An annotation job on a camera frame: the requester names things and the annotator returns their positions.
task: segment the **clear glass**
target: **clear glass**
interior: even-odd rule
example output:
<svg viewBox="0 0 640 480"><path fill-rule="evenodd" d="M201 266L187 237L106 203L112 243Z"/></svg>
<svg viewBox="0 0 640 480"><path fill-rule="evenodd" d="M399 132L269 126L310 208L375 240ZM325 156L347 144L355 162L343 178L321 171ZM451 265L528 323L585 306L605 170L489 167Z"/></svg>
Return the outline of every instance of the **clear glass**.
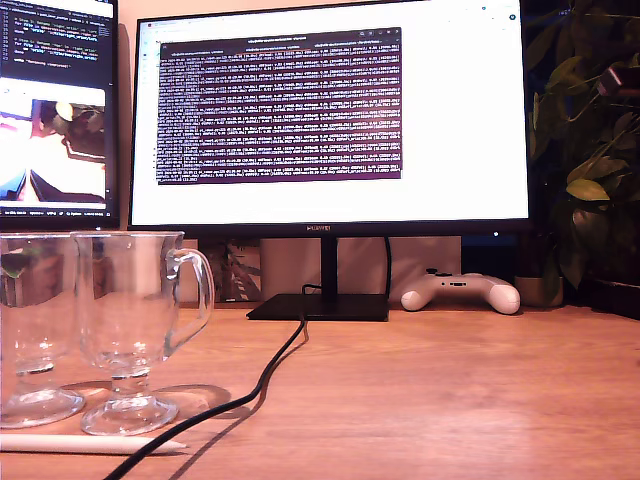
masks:
<svg viewBox="0 0 640 480"><path fill-rule="evenodd" d="M0 235L2 428L55 422L84 406L50 378L77 339L75 252L69 234Z"/></svg>
<svg viewBox="0 0 640 480"><path fill-rule="evenodd" d="M72 232L79 250L76 314L80 348L109 372L111 398L87 412L93 435L136 435L170 422L175 405L149 391L150 368L200 332L213 311L213 277L204 255L180 248L181 232ZM178 327L179 269L190 263L199 315Z"/></svg>

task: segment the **white game controller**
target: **white game controller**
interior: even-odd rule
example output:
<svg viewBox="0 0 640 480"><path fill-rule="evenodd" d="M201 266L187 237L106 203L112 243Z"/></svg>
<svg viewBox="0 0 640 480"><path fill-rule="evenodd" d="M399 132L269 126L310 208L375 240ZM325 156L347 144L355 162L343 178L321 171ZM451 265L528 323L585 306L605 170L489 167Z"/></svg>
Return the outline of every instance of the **white game controller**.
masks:
<svg viewBox="0 0 640 480"><path fill-rule="evenodd" d="M427 269L427 275L409 286L400 303L405 310L415 312L436 297L482 298L498 312L516 313L520 308L520 294L511 284L481 273L451 275Z"/></svg>

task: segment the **black cable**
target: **black cable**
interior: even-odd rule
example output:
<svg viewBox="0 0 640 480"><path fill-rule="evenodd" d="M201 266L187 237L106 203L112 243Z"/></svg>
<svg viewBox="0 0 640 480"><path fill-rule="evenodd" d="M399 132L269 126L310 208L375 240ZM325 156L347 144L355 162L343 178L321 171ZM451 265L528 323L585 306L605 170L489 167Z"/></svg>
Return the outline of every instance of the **black cable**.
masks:
<svg viewBox="0 0 640 480"><path fill-rule="evenodd" d="M255 388L244 397L238 398L236 400L232 400L231 402L224 403L222 405L218 405L217 407L211 408L205 412L194 415L193 417L187 418L186 420L180 422L174 427L170 428L166 432L158 435L156 438L151 440L149 443L140 448L137 452L132 454L129 458L127 458L124 462L122 462L115 470L113 470L109 475L105 477L105 480L116 480L125 476L129 470L135 467L138 463L140 463L147 455L153 452L156 448L162 445L165 442L168 442L176 435L184 432L188 428L197 425L205 420L208 420L211 417L215 417L216 415L220 415L221 413L228 412L229 410L233 410L234 408L238 408L245 403L249 403L251 400L256 398L256 396L263 389L265 381L269 378L271 370L278 364L280 357L284 354L284 352L291 346L293 341L300 335L307 324L307 321L304 319L304 316L301 315L300 325L296 329L296 331L289 337L289 340L285 342L280 350L273 356L271 361L267 364L265 369L262 371L258 383Z"/></svg>
<svg viewBox="0 0 640 480"><path fill-rule="evenodd" d="M387 300L389 300L389 297L391 296L391 241L389 240L389 237L384 237L384 246L387 250L387 286L384 289L384 294L387 297Z"/></svg>

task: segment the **white stylus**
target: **white stylus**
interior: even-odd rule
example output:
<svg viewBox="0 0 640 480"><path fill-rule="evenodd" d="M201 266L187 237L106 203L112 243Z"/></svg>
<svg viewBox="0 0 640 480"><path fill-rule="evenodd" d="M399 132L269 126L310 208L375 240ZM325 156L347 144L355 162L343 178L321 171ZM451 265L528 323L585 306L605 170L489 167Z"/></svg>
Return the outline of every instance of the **white stylus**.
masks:
<svg viewBox="0 0 640 480"><path fill-rule="evenodd" d="M153 438L89 435L36 435L12 433L0 435L2 452L101 453L129 455ZM168 441L153 453L168 453L186 448L184 443Z"/></svg>

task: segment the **glass stem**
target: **glass stem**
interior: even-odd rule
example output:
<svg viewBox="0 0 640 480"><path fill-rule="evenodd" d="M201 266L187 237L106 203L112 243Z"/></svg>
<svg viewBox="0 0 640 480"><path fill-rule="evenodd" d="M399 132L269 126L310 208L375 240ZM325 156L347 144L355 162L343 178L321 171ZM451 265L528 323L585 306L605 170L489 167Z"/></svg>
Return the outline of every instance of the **glass stem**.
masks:
<svg viewBox="0 0 640 480"><path fill-rule="evenodd" d="M112 400L149 396L149 374L144 372L126 377L112 377Z"/></svg>

